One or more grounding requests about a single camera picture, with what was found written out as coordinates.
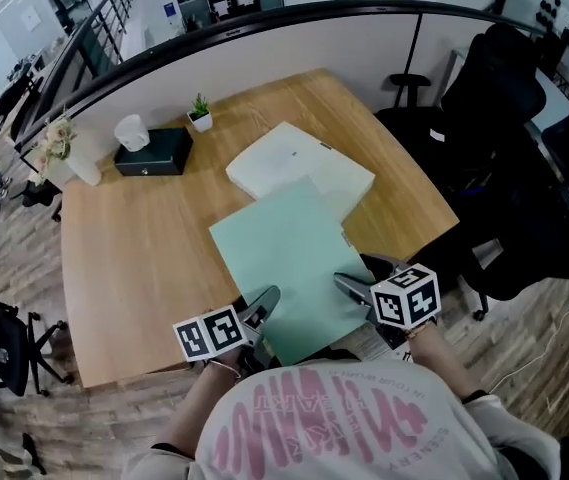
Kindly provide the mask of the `dark green drawer box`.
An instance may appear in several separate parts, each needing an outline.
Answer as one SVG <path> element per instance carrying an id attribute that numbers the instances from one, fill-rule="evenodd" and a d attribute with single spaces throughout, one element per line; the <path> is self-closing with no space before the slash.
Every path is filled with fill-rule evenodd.
<path id="1" fill-rule="evenodd" d="M 152 129 L 150 142 L 137 152 L 121 146 L 114 166 L 123 176 L 173 176 L 185 170 L 193 139 L 185 127 Z"/>

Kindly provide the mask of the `white box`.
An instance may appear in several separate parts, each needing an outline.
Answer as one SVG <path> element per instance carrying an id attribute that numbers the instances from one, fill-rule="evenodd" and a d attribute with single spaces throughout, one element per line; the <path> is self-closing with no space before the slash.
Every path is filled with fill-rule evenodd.
<path id="1" fill-rule="evenodd" d="M 288 122 L 242 151 L 226 167 L 226 174 L 255 200 L 308 178 L 339 221 L 359 204 L 375 180 L 372 172 Z"/>

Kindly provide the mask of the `small potted green plant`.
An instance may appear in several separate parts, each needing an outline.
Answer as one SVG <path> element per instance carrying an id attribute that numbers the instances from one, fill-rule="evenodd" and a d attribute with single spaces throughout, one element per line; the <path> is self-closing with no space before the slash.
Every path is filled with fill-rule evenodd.
<path id="1" fill-rule="evenodd" d="M 198 94 L 192 102 L 192 109 L 187 113 L 187 116 L 194 128 L 200 133 L 213 127 L 213 118 L 208 102 L 201 94 Z"/>

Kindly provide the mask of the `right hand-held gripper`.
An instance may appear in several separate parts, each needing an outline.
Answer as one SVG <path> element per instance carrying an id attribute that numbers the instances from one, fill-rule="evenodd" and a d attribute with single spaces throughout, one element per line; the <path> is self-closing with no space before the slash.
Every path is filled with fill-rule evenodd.
<path id="1" fill-rule="evenodd" d="M 382 254 L 361 254 L 360 258 L 368 271 L 364 281 L 334 273 L 333 282 L 359 306 L 372 309 L 376 331 L 395 350 L 408 334 L 439 314 L 437 275 L 421 264 L 410 266 Z"/>

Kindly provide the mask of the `white vase with flowers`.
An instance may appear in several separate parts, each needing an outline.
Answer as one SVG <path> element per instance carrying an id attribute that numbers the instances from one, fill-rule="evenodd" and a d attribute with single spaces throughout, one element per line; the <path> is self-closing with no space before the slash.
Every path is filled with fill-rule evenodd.
<path id="1" fill-rule="evenodd" d="M 73 120 L 63 112 L 55 120 L 47 119 L 45 123 L 44 136 L 34 148 L 34 167 L 31 169 L 29 181 L 37 186 L 43 185 L 49 180 L 52 169 L 65 163 L 85 183 L 98 185 L 101 172 L 75 145 L 78 133 Z"/>

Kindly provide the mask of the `person's white printed shirt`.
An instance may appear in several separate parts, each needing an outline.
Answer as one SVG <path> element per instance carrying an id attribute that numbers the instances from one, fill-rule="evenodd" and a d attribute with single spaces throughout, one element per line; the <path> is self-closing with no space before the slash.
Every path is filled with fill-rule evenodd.
<path id="1" fill-rule="evenodd" d="M 192 455 L 158 444 L 122 480 L 560 480 L 559 443 L 493 395 L 458 399 L 401 360 L 255 374 L 206 419 Z"/>

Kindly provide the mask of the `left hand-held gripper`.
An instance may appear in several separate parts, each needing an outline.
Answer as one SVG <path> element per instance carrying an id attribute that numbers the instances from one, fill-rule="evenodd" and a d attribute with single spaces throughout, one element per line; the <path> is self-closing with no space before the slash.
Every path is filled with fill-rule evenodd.
<path id="1" fill-rule="evenodd" d="M 185 360 L 189 363 L 212 360 L 239 349 L 238 361 L 244 371 L 267 369 L 272 357 L 265 347 L 261 327 L 280 298 L 280 289 L 270 286 L 240 313 L 233 305 L 227 305 L 174 324 L 173 331 Z"/>

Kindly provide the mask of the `mint green box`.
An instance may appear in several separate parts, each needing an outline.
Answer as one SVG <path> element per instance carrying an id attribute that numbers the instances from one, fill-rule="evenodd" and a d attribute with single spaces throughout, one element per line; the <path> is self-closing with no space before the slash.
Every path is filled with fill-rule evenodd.
<path id="1" fill-rule="evenodd" d="M 364 324 L 367 309 L 333 276 L 372 276 L 309 178 L 290 183 L 209 229 L 247 302 L 276 286 L 281 297 L 262 334 L 284 366 L 296 364 Z"/>

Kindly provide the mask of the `white mug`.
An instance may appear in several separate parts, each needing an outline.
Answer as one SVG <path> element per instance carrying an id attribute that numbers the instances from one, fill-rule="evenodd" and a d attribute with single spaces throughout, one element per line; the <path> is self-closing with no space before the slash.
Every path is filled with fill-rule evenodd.
<path id="1" fill-rule="evenodd" d="M 138 152 L 150 143 L 150 135 L 138 114 L 124 117 L 114 128 L 114 136 L 129 152 Z"/>

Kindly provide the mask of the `person's left forearm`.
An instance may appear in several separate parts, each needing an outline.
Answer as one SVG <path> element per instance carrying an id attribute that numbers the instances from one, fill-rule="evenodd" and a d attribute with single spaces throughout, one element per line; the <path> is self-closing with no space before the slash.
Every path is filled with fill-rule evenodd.
<path id="1" fill-rule="evenodd" d="M 194 458 L 203 428 L 218 401 L 236 384 L 240 370 L 230 354 L 211 359 L 161 431 L 156 444 L 168 444 Z"/>

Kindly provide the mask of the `person's right forearm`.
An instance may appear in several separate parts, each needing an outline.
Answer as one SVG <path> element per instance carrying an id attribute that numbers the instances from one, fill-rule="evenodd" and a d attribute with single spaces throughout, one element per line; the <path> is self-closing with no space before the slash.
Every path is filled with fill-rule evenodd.
<path id="1" fill-rule="evenodd" d="M 408 331 L 406 336 L 413 361 L 438 375 L 463 403 L 486 395 L 433 322 Z"/>

